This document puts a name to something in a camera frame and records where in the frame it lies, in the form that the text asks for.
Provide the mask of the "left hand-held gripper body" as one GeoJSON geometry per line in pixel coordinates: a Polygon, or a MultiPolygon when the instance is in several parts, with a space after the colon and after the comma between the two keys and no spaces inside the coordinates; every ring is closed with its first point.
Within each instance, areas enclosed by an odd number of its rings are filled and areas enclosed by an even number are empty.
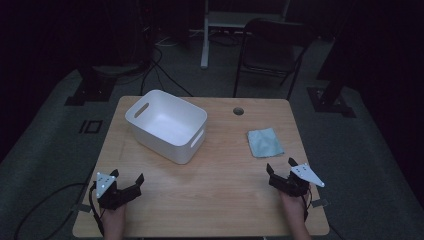
{"type": "Polygon", "coordinates": [[[96,198],[103,209],[116,210],[141,195],[141,186],[136,183],[123,190],[118,189],[117,178],[100,172],[96,174],[96,198]]]}

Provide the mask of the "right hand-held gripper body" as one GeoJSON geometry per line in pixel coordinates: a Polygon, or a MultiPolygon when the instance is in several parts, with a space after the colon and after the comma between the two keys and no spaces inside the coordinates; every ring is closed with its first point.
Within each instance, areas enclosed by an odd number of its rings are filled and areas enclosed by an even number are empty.
{"type": "Polygon", "coordinates": [[[325,183],[307,163],[291,167],[289,175],[286,178],[277,174],[275,174],[274,179],[270,180],[269,177],[270,186],[292,197],[304,196],[309,191],[310,184],[318,187],[325,186],[325,183]]]}

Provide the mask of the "light blue cloth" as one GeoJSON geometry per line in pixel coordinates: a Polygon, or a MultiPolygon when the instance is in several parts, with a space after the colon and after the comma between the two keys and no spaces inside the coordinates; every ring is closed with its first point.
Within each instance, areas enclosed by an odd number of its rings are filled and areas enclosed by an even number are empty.
{"type": "Polygon", "coordinates": [[[273,128],[252,130],[247,133],[251,153],[256,158],[268,158],[284,153],[273,128]]]}

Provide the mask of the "white plastic bin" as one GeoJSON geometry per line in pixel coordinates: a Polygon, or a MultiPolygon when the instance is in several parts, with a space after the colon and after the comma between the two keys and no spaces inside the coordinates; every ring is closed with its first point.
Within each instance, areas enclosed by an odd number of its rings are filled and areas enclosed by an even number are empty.
{"type": "Polygon", "coordinates": [[[176,164],[187,164],[203,143],[208,114],[161,90],[151,90],[126,112],[136,140],[176,164]]]}

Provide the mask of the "person's right hand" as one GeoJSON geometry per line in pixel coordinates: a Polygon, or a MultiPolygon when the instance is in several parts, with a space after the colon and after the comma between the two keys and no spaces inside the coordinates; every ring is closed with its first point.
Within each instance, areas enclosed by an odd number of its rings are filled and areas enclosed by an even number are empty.
{"type": "Polygon", "coordinates": [[[308,195],[292,197],[284,192],[280,192],[279,195],[288,225],[291,228],[305,226],[306,200],[308,195]]]}

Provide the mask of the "person's left hand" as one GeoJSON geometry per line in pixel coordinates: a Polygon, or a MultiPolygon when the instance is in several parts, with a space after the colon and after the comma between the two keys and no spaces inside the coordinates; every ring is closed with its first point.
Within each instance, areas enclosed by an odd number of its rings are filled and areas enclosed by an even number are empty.
{"type": "Polygon", "coordinates": [[[126,206],[122,205],[116,210],[105,209],[101,217],[105,234],[124,234],[126,224],[126,206]]]}

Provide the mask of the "black stand base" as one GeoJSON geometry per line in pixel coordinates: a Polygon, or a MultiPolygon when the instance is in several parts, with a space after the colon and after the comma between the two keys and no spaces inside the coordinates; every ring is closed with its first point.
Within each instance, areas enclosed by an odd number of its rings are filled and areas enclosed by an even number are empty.
{"type": "Polygon", "coordinates": [[[316,112],[339,113],[346,118],[355,118],[355,112],[342,97],[342,89],[346,84],[346,61],[342,57],[342,49],[335,42],[331,47],[321,69],[318,80],[328,82],[325,88],[308,87],[307,92],[316,112]]]}
{"type": "Polygon", "coordinates": [[[116,77],[102,76],[93,67],[77,68],[81,82],[72,96],[65,101],[66,106],[83,106],[86,102],[108,102],[116,77]]]}

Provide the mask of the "black folding chair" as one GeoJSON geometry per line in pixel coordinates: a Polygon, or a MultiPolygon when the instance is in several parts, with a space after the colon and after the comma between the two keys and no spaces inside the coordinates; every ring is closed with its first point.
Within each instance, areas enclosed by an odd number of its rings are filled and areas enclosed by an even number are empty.
{"type": "Polygon", "coordinates": [[[286,99],[289,100],[299,74],[303,57],[315,41],[311,28],[302,23],[255,18],[242,32],[242,43],[232,97],[237,96],[242,72],[256,72],[282,78],[283,85],[292,75],[286,99]]]}

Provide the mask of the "white metal desk frame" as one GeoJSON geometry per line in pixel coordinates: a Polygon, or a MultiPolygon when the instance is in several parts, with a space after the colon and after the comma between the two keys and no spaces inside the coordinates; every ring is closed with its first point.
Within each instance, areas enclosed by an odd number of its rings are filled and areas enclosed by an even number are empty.
{"type": "Polygon", "coordinates": [[[291,0],[283,0],[283,6],[278,14],[270,13],[239,13],[211,11],[209,0],[204,0],[203,15],[203,47],[200,59],[200,68],[207,69],[209,65],[209,34],[211,27],[218,28],[243,28],[249,20],[254,18],[269,18],[277,21],[285,21],[291,0]]]}

